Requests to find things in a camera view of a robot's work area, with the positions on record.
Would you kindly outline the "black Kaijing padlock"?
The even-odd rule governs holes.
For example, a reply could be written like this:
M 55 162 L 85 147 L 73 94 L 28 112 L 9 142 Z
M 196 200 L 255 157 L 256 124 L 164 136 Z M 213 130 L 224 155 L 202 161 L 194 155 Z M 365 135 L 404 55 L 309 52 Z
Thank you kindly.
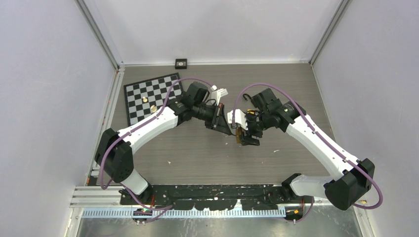
M 242 97 L 245 101 L 250 101 L 251 100 L 251 96 L 247 93 L 243 93 Z

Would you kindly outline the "small black square box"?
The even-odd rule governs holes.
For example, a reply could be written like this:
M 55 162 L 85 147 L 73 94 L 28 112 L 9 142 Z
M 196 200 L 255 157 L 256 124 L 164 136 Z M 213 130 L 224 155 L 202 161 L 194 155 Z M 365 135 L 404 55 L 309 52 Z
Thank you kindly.
M 174 68 L 177 70 L 184 70 L 187 69 L 188 63 L 187 59 L 175 59 Z

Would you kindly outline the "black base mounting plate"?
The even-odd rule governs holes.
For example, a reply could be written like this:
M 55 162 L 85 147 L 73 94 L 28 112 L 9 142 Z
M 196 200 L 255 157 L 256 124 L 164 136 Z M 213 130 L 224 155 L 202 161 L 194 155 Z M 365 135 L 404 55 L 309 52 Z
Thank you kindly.
M 156 208 L 171 206 L 173 210 L 222 211 L 241 206 L 243 210 L 274 210 L 279 204 L 295 204 L 302 208 L 312 202 L 312 197 L 293 196 L 281 185 L 149 185 L 139 195 L 131 195 L 127 189 L 119 191 L 122 205 L 141 202 Z

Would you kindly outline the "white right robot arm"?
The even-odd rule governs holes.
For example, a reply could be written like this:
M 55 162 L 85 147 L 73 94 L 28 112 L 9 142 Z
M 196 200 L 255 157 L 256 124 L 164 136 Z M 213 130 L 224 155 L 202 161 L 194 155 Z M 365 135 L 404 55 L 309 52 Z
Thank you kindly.
M 288 102 L 282 103 L 273 92 L 274 86 L 251 97 L 255 110 L 243 112 L 234 106 L 228 113 L 228 123 L 236 128 L 239 143 L 260 144 L 259 138 L 269 128 L 282 130 L 302 144 L 326 169 L 328 176 L 306 176 L 295 173 L 281 183 L 281 196 L 296 202 L 302 196 L 326 198 L 334 207 L 347 210 L 372 187 L 382 204 L 382 192 L 373 180 L 375 165 L 369 159 L 360 160 L 347 152 L 323 132 L 306 111 L 285 92 Z

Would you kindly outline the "brass padlock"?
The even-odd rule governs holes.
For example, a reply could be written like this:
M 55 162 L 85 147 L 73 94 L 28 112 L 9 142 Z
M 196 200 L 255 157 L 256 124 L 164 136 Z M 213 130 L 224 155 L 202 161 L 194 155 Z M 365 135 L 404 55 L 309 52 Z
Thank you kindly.
M 240 127 L 237 127 L 235 137 L 238 144 L 242 143 L 242 133 L 243 133 L 243 130 Z

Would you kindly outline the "cream chess piece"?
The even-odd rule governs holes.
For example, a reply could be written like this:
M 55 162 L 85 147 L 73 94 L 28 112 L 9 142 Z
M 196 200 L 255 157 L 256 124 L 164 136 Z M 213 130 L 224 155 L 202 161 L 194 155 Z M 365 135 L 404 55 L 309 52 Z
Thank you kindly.
M 150 107 L 150 112 L 153 114 L 153 113 L 155 113 L 156 111 L 158 110 L 158 107 L 157 106 L 155 106 L 155 105 L 152 105 L 151 107 Z

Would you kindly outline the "black white chessboard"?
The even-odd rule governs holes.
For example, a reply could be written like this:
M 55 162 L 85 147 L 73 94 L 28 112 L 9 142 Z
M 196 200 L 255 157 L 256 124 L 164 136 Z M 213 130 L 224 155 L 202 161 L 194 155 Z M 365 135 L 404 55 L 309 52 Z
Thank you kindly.
M 157 106 L 159 109 L 163 105 L 167 94 L 169 94 L 170 100 L 179 96 L 183 91 L 183 86 L 180 82 L 174 85 L 173 89 L 168 92 L 170 86 L 178 79 L 180 79 L 179 73 L 174 73 L 124 85 L 128 125 L 134 125 L 150 116 L 152 114 L 150 112 L 152 105 Z M 148 98 L 147 103 L 142 102 L 143 97 Z

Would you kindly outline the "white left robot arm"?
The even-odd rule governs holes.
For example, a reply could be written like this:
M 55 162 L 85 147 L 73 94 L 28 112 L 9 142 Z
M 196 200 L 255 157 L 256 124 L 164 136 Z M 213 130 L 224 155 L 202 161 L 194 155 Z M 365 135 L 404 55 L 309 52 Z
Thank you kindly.
M 100 167 L 99 174 L 106 173 L 111 180 L 130 189 L 135 201 L 147 204 L 152 192 L 149 183 L 134 169 L 133 155 L 159 134 L 191 118 L 204 121 L 210 130 L 232 135 L 220 102 L 227 94 L 225 88 L 215 85 L 208 88 L 195 81 L 179 96 L 165 99 L 160 109 L 142 121 L 119 131 L 108 128 L 101 136 L 94 157 Z

